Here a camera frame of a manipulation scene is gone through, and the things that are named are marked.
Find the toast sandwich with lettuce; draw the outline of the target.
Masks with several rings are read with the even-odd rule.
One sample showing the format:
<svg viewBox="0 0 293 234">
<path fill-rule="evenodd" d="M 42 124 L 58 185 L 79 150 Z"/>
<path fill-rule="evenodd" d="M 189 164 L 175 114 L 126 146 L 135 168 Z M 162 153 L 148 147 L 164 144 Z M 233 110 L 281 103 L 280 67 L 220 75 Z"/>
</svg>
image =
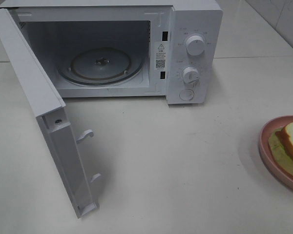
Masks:
<svg viewBox="0 0 293 234">
<path fill-rule="evenodd" d="M 268 143 L 277 167 L 293 180 L 293 122 L 276 129 Z"/>
</svg>

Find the white timer knob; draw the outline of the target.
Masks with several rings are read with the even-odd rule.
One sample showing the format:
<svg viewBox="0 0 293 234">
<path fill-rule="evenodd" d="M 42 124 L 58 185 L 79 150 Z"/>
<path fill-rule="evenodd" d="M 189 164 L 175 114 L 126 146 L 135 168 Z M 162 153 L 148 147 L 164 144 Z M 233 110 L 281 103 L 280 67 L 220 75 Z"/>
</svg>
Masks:
<svg viewBox="0 0 293 234">
<path fill-rule="evenodd" d="M 195 67 L 186 67 L 182 71 L 182 80 L 185 84 L 192 84 L 199 80 L 200 74 L 197 68 Z"/>
</svg>

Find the white microwave door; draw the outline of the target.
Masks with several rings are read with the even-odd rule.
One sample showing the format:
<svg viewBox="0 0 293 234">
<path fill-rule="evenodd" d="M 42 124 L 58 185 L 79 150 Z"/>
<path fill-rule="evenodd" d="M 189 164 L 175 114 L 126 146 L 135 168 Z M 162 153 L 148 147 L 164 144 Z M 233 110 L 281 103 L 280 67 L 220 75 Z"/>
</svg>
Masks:
<svg viewBox="0 0 293 234">
<path fill-rule="evenodd" d="M 100 174 L 86 175 L 78 150 L 78 144 L 94 133 L 85 130 L 75 137 L 65 102 L 25 39 L 19 22 L 16 13 L 0 9 L 0 40 L 80 218 L 97 207 L 91 184 Z"/>
</svg>

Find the white upper power knob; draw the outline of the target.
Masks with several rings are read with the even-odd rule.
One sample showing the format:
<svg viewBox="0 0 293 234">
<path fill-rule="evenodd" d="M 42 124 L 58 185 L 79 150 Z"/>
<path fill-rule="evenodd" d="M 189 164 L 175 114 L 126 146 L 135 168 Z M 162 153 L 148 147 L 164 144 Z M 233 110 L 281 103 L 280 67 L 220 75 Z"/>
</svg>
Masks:
<svg viewBox="0 0 293 234">
<path fill-rule="evenodd" d="M 199 56 L 205 50 L 205 39 L 201 35 L 191 35 L 186 40 L 186 49 L 191 56 Z"/>
</svg>

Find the glass microwave turntable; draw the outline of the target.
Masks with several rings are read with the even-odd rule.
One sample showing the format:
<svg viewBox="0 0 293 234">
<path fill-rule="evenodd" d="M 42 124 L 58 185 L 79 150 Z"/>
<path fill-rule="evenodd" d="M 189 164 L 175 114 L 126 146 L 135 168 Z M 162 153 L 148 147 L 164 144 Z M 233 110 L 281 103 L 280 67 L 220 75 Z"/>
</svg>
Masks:
<svg viewBox="0 0 293 234">
<path fill-rule="evenodd" d="M 129 79 L 141 70 L 144 62 L 143 53 L 101 47 L 61 58 L 58 71 L 72 83 L 102 86 Z"/>
</svg>

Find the pink round plate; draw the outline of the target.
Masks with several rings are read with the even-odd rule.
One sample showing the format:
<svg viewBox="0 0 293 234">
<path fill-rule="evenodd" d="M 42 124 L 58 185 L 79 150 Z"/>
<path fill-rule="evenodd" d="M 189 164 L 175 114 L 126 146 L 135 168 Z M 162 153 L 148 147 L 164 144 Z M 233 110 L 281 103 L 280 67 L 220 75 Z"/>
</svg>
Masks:
<svg viewBox="0 0 293 234">
<path fill-rule="evenodd" d="M 293 122 L 293 115 L 291 116 L 281 116 L 269 120 L 261 129 L 258 148 L 260 157 L 269 170 L 269 172 L 283 185 L 287 186 L 293 191 L 293 178 L 289 177 L 286 171 L 283 171 L 273 159 L 273 155 L 269 146 L 269 137 L 277 128 L 282 128 L 287 124 Z"/>
</svg>

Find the white microwave oven body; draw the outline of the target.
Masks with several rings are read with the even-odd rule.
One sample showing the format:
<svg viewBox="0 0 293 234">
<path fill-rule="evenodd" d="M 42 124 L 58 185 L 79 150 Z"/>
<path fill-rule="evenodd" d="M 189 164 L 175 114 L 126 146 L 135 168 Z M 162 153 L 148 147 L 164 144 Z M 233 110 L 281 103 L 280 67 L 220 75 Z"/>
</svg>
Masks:
<svg viewBox="0 0 293 234">
<path fill-rule="evenodd" d="M 202 103 L 209 83 L 223 12 L 214 0 L 6 0 L 0 9 L 16 13 L 21 31 L 51 82 L 64 98 L 164 96 L 169 104 Z M 191 56 L 186 40 L 205 39 Z M 75 84 L 58 71 L 58 60 L 90 49 L 112 47 L 145 54 L 136 75 L 102 86 Z M 198 69 L 185 84 L 182 71 Z M 179 98 L 191 89 L 190 101 Z"/>
</svg>

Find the round white door button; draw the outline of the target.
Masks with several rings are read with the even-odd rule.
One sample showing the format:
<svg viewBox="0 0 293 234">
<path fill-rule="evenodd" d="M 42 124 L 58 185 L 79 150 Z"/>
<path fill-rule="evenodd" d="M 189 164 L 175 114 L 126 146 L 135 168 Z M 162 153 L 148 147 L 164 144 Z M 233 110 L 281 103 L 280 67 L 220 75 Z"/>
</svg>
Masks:
<svg viewBox="0 0 293 234">
<path fill-rule="evenodd" d="M 194 97 L 194 91 L 191 89 L 182 90 L 179 94 L 179 98 L 183 101 L 190 101 Z"/>
</svg>

